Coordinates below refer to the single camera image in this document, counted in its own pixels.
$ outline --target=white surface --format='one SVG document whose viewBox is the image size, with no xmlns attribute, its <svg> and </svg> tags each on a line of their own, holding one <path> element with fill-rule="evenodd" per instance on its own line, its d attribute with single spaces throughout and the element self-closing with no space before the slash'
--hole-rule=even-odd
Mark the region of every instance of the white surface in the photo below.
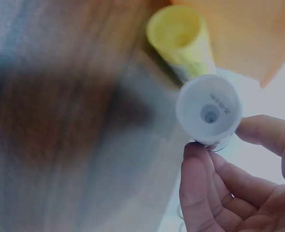
<svg viewBox="0 0 285 232">
<path fill-rule="evenodd" d="M 207 112 L 214 113 L 213 123 L 206 123 Z M 181 88 L 176 114 L 192 139 L 213 145 L 235 132 L 242 119 L 242 106 L 236 90 L 225 78 L 203 75 Z"/>
<path fill-rule="evenodd" d="M 236 88 L 243 103 L 244 117 L 266 114 L 285 119 L 285 65 L 275 79 L 263 90 L 260 89 L 258 82 L 241 75 L 225 70 L 218 70 L 218 75 L 230 80 Z M 219 154 L 252 175 L 279 184 L 285 183 L 281 174 L 281 159 L 278 156 L 261 146 L 247 144 L 236 135 L 232 136 L 228 146 Z M 167 206 L 158 232 L 177 232 L 183 223 L 177 214 L 179 183 L 180 177 L 176 181 L 171 201 Z"/>
</svg>

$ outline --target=yellow tube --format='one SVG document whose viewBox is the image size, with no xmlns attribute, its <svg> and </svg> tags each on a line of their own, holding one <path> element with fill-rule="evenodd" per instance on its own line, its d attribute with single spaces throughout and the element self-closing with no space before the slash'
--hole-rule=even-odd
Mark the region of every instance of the yellow tube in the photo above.
<svg viewBox="0 0 285 232">
<path fill-rule="evenodd" d="M 147 25 L 147 38 L 183 83 L 215 74 L 207 24 L 195 9 L 177 5 L 159 10 Z"/>
</svg>

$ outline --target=white cap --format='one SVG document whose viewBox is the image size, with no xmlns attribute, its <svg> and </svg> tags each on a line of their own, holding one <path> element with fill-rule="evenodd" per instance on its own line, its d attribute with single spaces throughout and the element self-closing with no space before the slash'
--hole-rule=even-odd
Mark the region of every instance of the white cap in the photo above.
<svg viewBox="0 0 285 232">
<path fill-rule="evenodd" d="M 242 119 L 242 104 L 226 79 L 202 75 L 181 88 L 176 114 L 182 128 L 195 141 L 214 145 L 236 131 Z"/>
</svg>

